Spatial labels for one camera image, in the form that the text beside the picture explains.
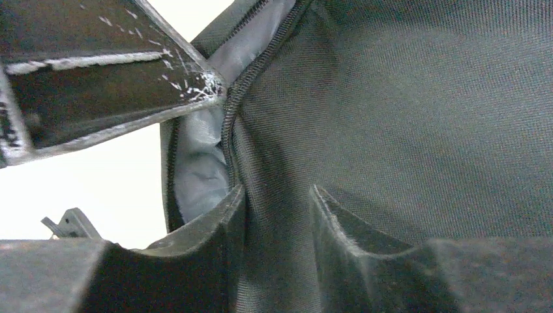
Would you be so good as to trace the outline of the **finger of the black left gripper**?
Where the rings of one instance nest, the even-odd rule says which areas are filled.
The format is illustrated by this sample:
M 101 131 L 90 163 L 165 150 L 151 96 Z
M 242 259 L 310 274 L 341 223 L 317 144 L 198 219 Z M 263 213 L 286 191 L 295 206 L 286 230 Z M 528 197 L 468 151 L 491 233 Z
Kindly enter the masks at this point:
M 220 103 L 224 80 L 147 1 L 1 2 L 1 166 Z

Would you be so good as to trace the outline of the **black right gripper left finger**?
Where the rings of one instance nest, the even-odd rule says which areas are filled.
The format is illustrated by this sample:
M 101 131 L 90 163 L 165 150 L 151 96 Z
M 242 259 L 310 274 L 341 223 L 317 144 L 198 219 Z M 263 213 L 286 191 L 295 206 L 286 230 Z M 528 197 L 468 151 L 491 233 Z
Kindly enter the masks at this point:
M 235 312 L 241 185 L 142 250 L 102 239 L 1 242 L 2 312 Z

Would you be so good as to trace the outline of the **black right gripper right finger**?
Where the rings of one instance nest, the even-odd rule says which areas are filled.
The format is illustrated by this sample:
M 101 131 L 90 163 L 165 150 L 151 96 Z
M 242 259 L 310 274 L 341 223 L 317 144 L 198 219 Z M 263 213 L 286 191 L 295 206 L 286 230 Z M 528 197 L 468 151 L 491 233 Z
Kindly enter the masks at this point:
M 552 239 L 431 239 L 375 230 L 318 186 L 310 215 L 323 312 L 551 312 Z

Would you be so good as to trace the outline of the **black student backpack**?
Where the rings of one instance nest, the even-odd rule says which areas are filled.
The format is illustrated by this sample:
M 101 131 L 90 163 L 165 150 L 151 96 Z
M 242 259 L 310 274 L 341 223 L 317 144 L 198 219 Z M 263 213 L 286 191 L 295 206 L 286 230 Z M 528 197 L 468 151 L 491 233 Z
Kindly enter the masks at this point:
M 169 182 L 186 221 L 244 188 L 235 312 L 323 312 L 312 186 L 411 246 L 552 239 L 551 1 L 236 1 L 192 44 L 230 88 Z

